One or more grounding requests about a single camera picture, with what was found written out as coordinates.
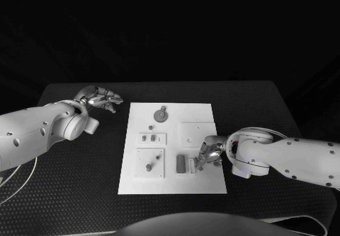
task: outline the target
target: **black table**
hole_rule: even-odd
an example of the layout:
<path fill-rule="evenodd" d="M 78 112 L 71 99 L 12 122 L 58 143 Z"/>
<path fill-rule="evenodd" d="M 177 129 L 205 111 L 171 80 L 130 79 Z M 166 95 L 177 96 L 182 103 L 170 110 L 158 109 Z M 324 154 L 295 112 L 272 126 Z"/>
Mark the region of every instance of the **black table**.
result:
<path fill-rule="evenodd" d="M 255 219 L 305 215 L 316 220 L 281 221 L 288 229 L 324 235 L 337 202 L 327 187 L 285 178 L 272 168 L 262 177 L 231 173 L 223 155 L 228 194 L 118 195 L 131 102 L 210 103 L 218 135 L 241 128 L 274 129 L 301 137 L 271 81 L 50 84 L 37 106 L 72 99 L 88 85 L 121 95 L 117 113 L 92 109 L 94 135 L 56 143 L 37 160 L 30 182 L 0 206 L 1 235 L 68 235 L 115 231 L 151 217 L 180 212 L 225 212 Z M 35 161 L 23 165 L 0 190 L 3 201 L 22 186 Z"/>

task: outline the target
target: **black background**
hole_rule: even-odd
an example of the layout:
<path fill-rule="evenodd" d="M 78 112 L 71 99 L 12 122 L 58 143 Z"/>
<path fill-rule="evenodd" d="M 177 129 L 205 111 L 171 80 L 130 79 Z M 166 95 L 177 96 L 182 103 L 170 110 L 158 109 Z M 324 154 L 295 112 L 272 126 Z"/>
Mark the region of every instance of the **black background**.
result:
<path fill-rule="evenodd" d="M 304 137 L 340 143 L 333 8 L 3 6 L 0 114 L 36 106 L 49 83 L 271 80 Z"/>

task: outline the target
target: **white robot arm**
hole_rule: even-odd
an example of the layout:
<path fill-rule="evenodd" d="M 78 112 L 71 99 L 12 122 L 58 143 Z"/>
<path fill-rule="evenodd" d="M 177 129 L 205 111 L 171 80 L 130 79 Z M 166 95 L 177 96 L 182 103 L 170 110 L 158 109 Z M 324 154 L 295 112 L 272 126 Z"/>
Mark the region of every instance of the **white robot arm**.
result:
<path fill-rule="evenodd" d="M 98 120 L 88 116 L 92 107 L 115 109 L 120 95 L 95 86 L 85 87 L 73 100 L 63 100 L 0 116 L 0 171 L 40 156 L 62 140 L 73 140 L 85 131 L 94 134 Z"/>
<path fill-rule="evenodd" d="M 274 142 L 269 133 L 284 139 Z M 287 138 L 275 131 L 251 127 L 231 136 L 207 136 L 202 144 L 196 169 L 205 163 L 220 167 L 220 154 L 226 152 L 232 173 L 243 178 L 268 174 L 269 166 L 288 178 L 340 188 L 340 144 Z"/>

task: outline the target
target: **white platform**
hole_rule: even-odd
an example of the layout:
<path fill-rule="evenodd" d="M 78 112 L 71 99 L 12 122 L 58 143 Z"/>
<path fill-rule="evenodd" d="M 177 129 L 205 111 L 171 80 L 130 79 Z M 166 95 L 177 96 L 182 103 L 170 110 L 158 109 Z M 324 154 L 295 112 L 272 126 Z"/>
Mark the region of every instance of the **white platform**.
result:
<path fill-rule="evenodd" d="M 154 121 L 154 112 L 166 106 L 169 119 L 163 123 Z M 203 171 L 189 173 L 189 159 L 199 154 L 200 145 L 205 139 L 199 141 L 194 147 L 182 147 L 182 123 L 213 123 L 213 112 L 210 104 L 196 103 L 131 103 L 127 139 L 122 159 L 121 181 L 118 194 L 225 194 L 225 178 L 222 168 L 216 168 L 212 164 L 203 166 Z M 202 129 L 199 135 L 206 137 L 216 135 L 216 128 Z M 141 133 L 166 134 L 166 146 L 138 145 L 138 137 Z M 163 177 L 154 178 L 146 176 L 135 177 L 135 166 L 146 171 L 144 162 L 135 165 L 137 153 L 140 149 L 164 150 L 164 174 Z M 176 156 L 186 156 L 187 174 L 176 174 Z"/>

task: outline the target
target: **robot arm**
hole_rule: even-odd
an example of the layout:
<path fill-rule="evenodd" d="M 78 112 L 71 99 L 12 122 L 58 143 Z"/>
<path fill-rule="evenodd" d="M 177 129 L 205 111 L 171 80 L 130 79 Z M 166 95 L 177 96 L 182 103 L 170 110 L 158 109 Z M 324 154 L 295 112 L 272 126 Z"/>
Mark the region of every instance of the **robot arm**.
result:
<path fill-rule="evenodd" d="M 229 137 L 205 138 L 196 169 L 205 163 L 220 167 L 223 151 L 232 173 L 243 178 L 267 175 L 271 166 L 288 178 L 340 188 L 340 144 L 287 137 L 274 142 L 268 132 L 246 128 Z"/>
<path fill-rule="evenodd" d="M 94 134 L 98 120 L 88 116 L 88 109 L 115 109 L 120 95 L 104 88 L 85 87 L 73 100 L 63 100 L 0 116 L 0 171 L 40 156 L 62 140 L 73 140 L 85 131 Z"/>

